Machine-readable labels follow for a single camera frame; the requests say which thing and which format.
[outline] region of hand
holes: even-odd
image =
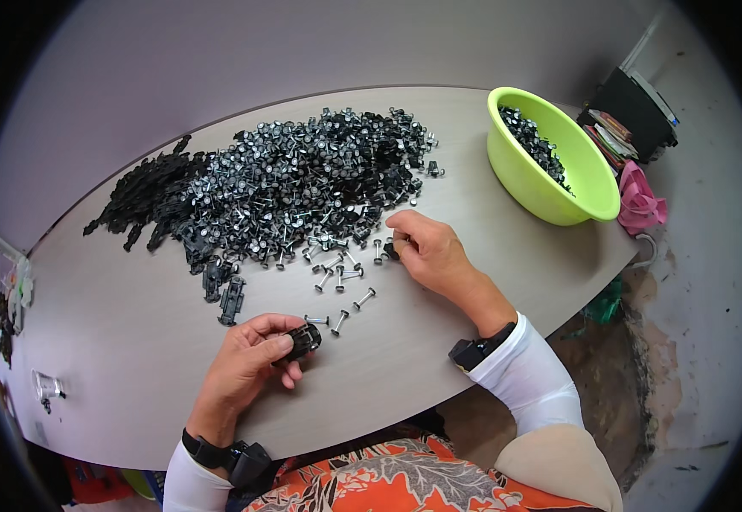
[[[291,352],[291,337],[282,334],[304,324],[297,316],[265,313],[229,329],[203,381],[186,431],[194,437],[203,436],[212,445],[231,445],[237,416],[251,404],[266,379],[279,370],[271,363]],[[297,361],[285,365],[285,387],[293,389],[294,381],[301,378]]]
[[[394,249],[411,277],[459,306],[482,337],[518,321],[493,281],[468,260],[453,228],[416,210],[399,211],[385,224],[394,229]]]
[[[416,210],[402,210],[385,223],[394,229],[394,249],[411,277],[444,295],[462,301],[477,272],[453,228]]]

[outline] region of right hand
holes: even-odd
[[[399,211],[385,224],[394,229],[394,249],[411,277],[461,308],[480,336],[493,336],[518,321],[493,281],[468,260],[453,228],[416,210]]]
[[[416,210],[402,210],[385,223],[394,229],[394,249],[411,277],[459,305],[478,271],[453,228]]]

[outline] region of black strap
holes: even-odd
[[[192,456],[192,459],[201,466],[214,469],[231,465],[229,463],[232,458],[231,446],[220,448],[211,445],[206,442],[202,436],[198,436],[195,439],[186,431],[185,428],[183,428],[183,445],[186,447],[186,451],[189,452],[189,455]]]

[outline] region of pink bag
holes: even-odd
[[[618,188],[622,193],[618,222],[629,234],[638,234],[655,223],[666,222],[666,199],[652,196],[643,171],[632,160],[626,162]]]

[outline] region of white sleeve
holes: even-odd
[[[468,373],[508,406],[517,436],[545,425],[584,427],[576,385],[550,345],[521,313],[499,348]]]
[[[222,512],[233,488],[228,480],[197,464],[179,442],[163,484],[163,512]]]

